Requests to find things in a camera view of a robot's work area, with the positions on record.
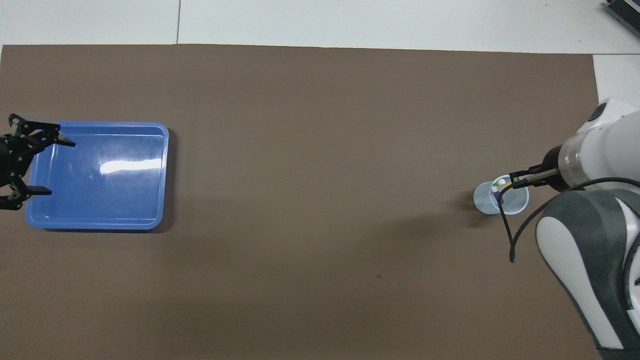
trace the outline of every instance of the cable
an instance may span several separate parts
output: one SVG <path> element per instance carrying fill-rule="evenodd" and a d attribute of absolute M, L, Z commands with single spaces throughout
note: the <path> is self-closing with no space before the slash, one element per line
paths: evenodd
<path fill-rule="evenodd" d="M 600 183 L 624 183 L 624 184 L 629 184 L 632 186 L 635 186 L 636 188 L 640 188 L 640 181 L 636 181 L 636 180 L 631 180 L 631 179 L 627 179 L 626 177 L 601 177 L 600 179 L 594 179 L 594 180 L 589 180 L 589 181 L 585 181 L 582 184 L 578 184 L 575 186 L 570 187 L 569 189 L 561 192 L 570 192 L 570 191 L 574 191 L 574 190 L 584 190 L 585 187 L 587 186 L 591 186 L 591 185 L 595 185 L 595 184 L 600 184 Z M 520 227 L 518 228 L 518 231 L 516 231 L 515 236 L 511 236 L 511 228 L 509 227 L 509 222 L 507 221 L 507 216 L 504 213 L 504 209 L 502 208 L 502 197 L 504 196 L 504 193 L 507 192 L 507 190 L 512 189 L 513 188 L 513 184 L 505 187 L 501 192 L 500 195 L 498 195 L 498 209 L 500 210 L 500 216 L 502 217 L 502 221 L 504 222 L 504 228 L 507 231 L 507 237 L 509 238 L 509 261 L 510 262 L 515 262 L 515 258 L 516 258 L 516 243 L 518 242 L 518 239 L 520 237 L 520 235 L 522 234 L 522 231 L 524 231 L 525 227 L 527 227 L 527 225 L 529 225 L 529 223 L 536 217 L 538 216 L 538 214 L 540 214 L 546 207 L 547 205 L 549 205 L 550 202 L 552 202 L 558 195 L 552 197 L 551 199 L 549 199 L 547 202 L 545 202 L 544 204 L 542 204 L 538 209 L 535 209 L 531 215 L 529 215 L 527 217 L 526 220 L 524 220 L 522 222 L 522 224 L 520 224 Z"/>

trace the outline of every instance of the brown table surface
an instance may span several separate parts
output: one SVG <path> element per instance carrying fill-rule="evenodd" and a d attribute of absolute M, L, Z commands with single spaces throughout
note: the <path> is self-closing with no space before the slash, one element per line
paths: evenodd
<path fill-rule="evenodd" d="M 589 55 L 6 45 L 3 116 L 171 140 L 151 233 L 2 212 L 0 357 L 597 359 L 533 227 L 511 264 L 471 201 L 597 100 Z"/>

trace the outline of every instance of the white floor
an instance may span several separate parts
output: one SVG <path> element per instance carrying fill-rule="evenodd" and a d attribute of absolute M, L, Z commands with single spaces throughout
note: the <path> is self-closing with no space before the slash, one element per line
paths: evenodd
<path fill-rule="evenodd" d="M 594 54 L 640 106 L 640 38 L 604 0 L 0 0 L 2 44 L 255 44 Z"/>

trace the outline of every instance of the white panel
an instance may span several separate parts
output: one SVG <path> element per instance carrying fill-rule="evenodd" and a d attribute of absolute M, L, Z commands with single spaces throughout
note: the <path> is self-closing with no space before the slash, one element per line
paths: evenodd
<path fill-rule="evenodd" d="M 179 0 L 1 0 L 1 44 L 174 44 Z"/>
<path fill-rule="evenodd" d="M 593 68 L 600 99 L 615 97 L 640 108 L 640 55 L 594 55 Z"/>
<path fill-rule="evenodd" d="M 180 43 L 640 53 L 602 0 L 182 0 Z"/>
<path fill-rule="evenodd" d="M 580 250 L 569 230 L 558 219 L 543 217 L 538 222 L 536 237 L 542 256 L 573 295 L 600 345 L 622 348 L 618 335 L 593 293 Z"/>

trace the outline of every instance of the white robotic arm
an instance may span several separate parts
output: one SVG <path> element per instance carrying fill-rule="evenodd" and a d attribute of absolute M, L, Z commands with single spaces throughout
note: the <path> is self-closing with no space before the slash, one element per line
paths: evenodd
<path fill-rule="evenodd" d="M 606 99 L 542 164 L 510 175 L 514 188 L 548 184 L 559 191 L 601 178 L 640 181 L 640 111 Z M 600 356 L 640 359 L 640 188 L 608 181 L 584 189 L 546 204 L 538 247 Z M 514 240 L 511 246 L 513 260 Z"/>

